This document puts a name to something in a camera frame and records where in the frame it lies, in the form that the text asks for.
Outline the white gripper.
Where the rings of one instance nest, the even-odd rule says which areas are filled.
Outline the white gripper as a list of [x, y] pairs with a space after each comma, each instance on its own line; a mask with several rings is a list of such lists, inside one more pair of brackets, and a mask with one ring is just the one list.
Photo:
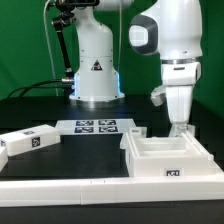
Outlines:
[[165, 86], [168, 115], [173, 125], [174, 133], [186, 131], [189, 121], [193, 89], [201, 76], [199, 62], [186, 64], [163, 64], [162, 84]]

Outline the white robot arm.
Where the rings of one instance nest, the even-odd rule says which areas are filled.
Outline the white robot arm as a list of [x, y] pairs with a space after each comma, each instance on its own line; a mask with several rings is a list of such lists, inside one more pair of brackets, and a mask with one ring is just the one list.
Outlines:
[[[115, 11], [133, 2], [100, 0], [95, 7], [74, 10], [80, 67], [74, 73], [72, 102], [94, 107], [124, 98], [113, 67], [112, 31], [94, 18], [93, 11]], [[193, 88], [201, 76], [201, 36], [199, 0], [157, 0], [130, 24], [132, 49], [140, 55], [160, 55], [162, 85], [151, 93], [151, 100], [156, 106], [167, 104], [172, 136], [192, 128], [188, 122]]]

